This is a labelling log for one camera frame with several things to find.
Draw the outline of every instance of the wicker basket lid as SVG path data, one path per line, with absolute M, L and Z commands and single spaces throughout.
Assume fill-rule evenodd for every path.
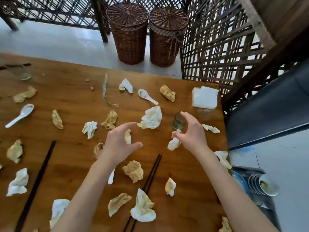
M 149 13 L 149 20 L 157 27 L 167 31 L 181 31 L 187 27 L 189 17 L 185 12 L 170 7 L 157 7 Z
M 146 9 L 137 3 L 113 4 L 107 8 L 109 20 L 120 27 L 135 27 L 148 21 Z

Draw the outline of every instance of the hand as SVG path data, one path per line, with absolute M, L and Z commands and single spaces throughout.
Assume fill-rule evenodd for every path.
M 136 122 L 125 123 L 108 132 L 105 146 L 99 154 L 98 161 L 100 159 L 108 159 L 116 166 L 124 161 L 132 152 L 141 148 L 143 146 L 141 142 L 126 144 L 125 141 L 125 131 L 135 125 Z
M 181 115 L 188 122 L 188 130 L 185 134 L 173 132 L 172 136 L 178 138 L 184 147 L 194 155 L 205 149 L 208 150 L 209 147 L 206 142 L 203 126 L 194 116 L 190 115 L 188 112 L 181 112 Z

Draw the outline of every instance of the person's left hand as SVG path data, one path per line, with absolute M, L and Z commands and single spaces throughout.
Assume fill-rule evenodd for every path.
M 116 166 L 124 161 L 132 152 L 141 148 L 143 146 L 141 142 L 126 144 L 125 141 L 125 131 L 135 125 L 136 122 L 125 123 L 108 132 L 105 145 L 99 154 L 98 161 L 100 161 L 100 159 L 108 159 L 111 161 L 111 164 Z

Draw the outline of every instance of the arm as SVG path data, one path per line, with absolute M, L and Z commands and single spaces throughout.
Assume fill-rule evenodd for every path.
M 113 169 L 142 143 L 126 144 L 125 131 L 136 123 L 125 123 L 110 131 L 98 160 L 51 232 L 85 232 L 91 226 L 98 201 Z
M 278 232 L 210 150 L 202 125 L 189 113 L 181 114 L 188 122 L 187 133 L 173 132 L 172 135 L 177 137 L 202 165 L 234 231 Z

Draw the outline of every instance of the white floor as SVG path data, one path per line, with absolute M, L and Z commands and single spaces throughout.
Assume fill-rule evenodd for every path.
M 0 52 L 181 78 L 179 54 L 168 68 L 159 68 L 149 61 L 149 39 L 145 60 L 129 66 L 118 60 L 112 36 L 105 44 L 99 31 L 29 21 L 18 26 L 20 31 L 12 32 L 0 19 Z M 274 201 L 282 232 L 308 230 L 308 140 L 306 130 L 254 145 L 245 152 L 230 152 L 233 165 L 260 167 L 280 185 L 280 194 Z
M 96 30 L 14 21 L 19 27 L 17 32 L 11 31 L 0 19 L 0 52 L 181 79 L 180 54 L 170 67 L 153 65 L 149 59 L 149 37 L 144 61 L 126 65 L 118 59 L 112 34 L 108 37 L 108 43 L 103 43 L 100 32 Z

